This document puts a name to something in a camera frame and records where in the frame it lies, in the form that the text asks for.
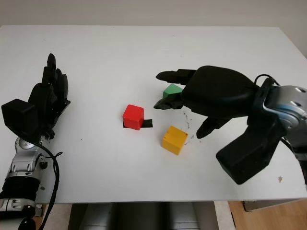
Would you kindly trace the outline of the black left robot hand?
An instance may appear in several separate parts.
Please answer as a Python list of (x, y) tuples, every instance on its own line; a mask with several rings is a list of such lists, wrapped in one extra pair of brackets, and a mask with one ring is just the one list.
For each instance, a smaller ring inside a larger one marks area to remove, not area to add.
[(68, 100), (67, 75), (56, 67), (56, 58), (52, 53), (48, 55), (42, 82), (34, 86), (28, 102), (38, 112), (38, 128), (31, 135), (31, 141), (38, 143), (41, 136), (53, 139), (53, 127), (71, 102)]

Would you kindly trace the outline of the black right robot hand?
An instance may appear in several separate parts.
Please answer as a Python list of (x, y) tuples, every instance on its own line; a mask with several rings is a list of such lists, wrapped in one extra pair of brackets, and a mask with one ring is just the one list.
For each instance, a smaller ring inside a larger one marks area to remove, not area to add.
[(164, 71), (156, 78), (184, 85), (184, 89), (159, 100), (155, 109), (181, 109), (185, 106), (206, 116), (196, 132), (198, 139), (220, 129), (233, 118), (248, 116), (259, 89), (242, 73), (215, 66)]

